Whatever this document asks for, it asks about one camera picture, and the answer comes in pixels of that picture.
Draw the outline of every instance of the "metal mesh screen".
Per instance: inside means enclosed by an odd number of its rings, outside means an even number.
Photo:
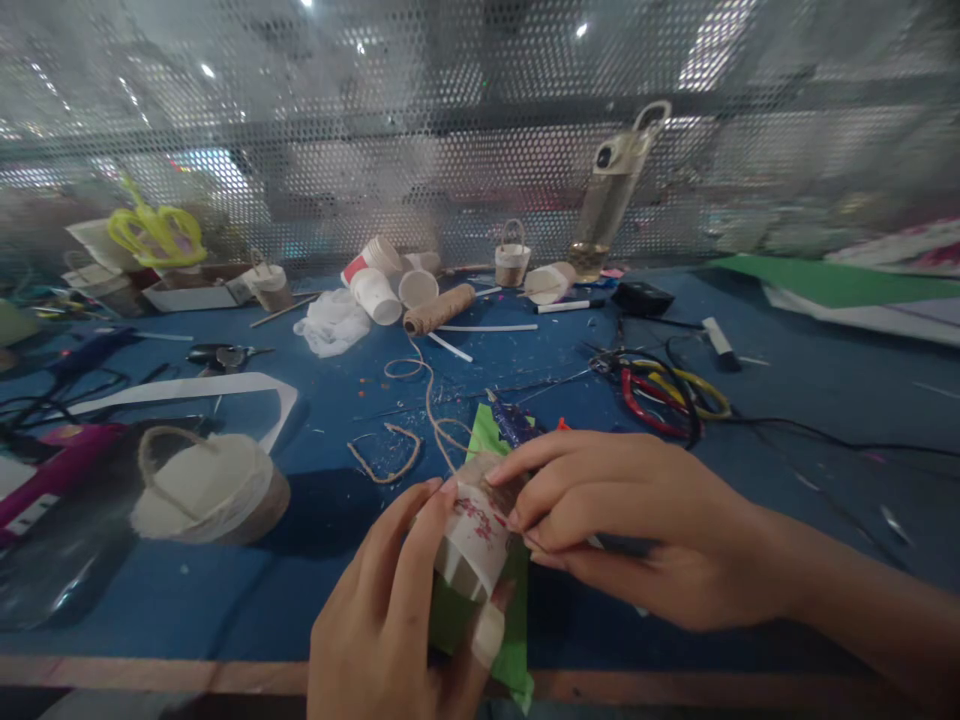
[[[513,216],[556,259],[595,146],[659,98],[615,257],[849,241],[956,209],[958,57],[949,0],[8,0],[0,272],[62,269],[121,169],[221,260],[313,272],[379,233],[489,262]]]

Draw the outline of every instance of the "white fabric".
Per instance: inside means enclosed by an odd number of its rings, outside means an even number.
[[[344,288],[324,293],[310,303],[307,316],[293,326],[293,331],[306,338],[317,357],[333,357],[345,353],[370,332],[370,318]]]

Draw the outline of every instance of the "basket handle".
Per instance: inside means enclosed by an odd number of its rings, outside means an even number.
[[[157,497],[166,500],[188,518],[194,522],[200,522],[203,518],[199,517],[195,512],[187,508],[186,505],[177,500],[177,498],[173,497],[173,495],[157,485],[157,467],[153,464],[153,460],[150,457],[150,445],[161,435],[180,435],[181,437],[185,437],[194,445],[199,445],[204,450],[209,450],[214,454],[219,453],[220,450],[218,450],[216,445],[211,443],[209,440],[204,440],[196,433],[192,433],[189,430],[184,430],[183,428],[173,427],[172,425],[158,425],[157,427],[152,427],[143,434],[142,438],[140,438],[140,448],[137,450],[137,465],[140,467],[140,476],[143,478],[143,484],[148,489],[152,490]]]
[[[255,273],[257,273],[258,276],[263,274],[262,272],[260,272],[261,265],[266,265],[267,275],[270,274],[270,264],[267,262],[267,258],[264,256],[264,254],[260,252],[260,248],[257,248],[257,247],[250,248],[250,264],[253,265],[253,270]]]
[[[503,247],[507,242],[507,228],[510,227],[511,223],[516,223],[520,233],[520,247],[525,248],[527,246],[527,231],[524,230],[523,223],[518,218],[510,218],[503,224],[503,228],[500,230],[500,247]]]

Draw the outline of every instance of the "wooden table edge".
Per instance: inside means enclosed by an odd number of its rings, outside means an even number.
[[[531,674],[537,699],[568,703],[886,710],[904,704],[895,690],[871,676],[591,670],[533,670]],[[307,664],[4,655],[0,656],[0,685],[303,695]]]

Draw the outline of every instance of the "cardboard box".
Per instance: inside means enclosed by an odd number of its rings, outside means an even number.
[[[250,265],[203,265],[200,268],[203,278],[211,284],[220,284],[171,290],[161,280],[146,288],[143,294],[160,312],[239,307],[253,297],[242,277],[249,269]]]

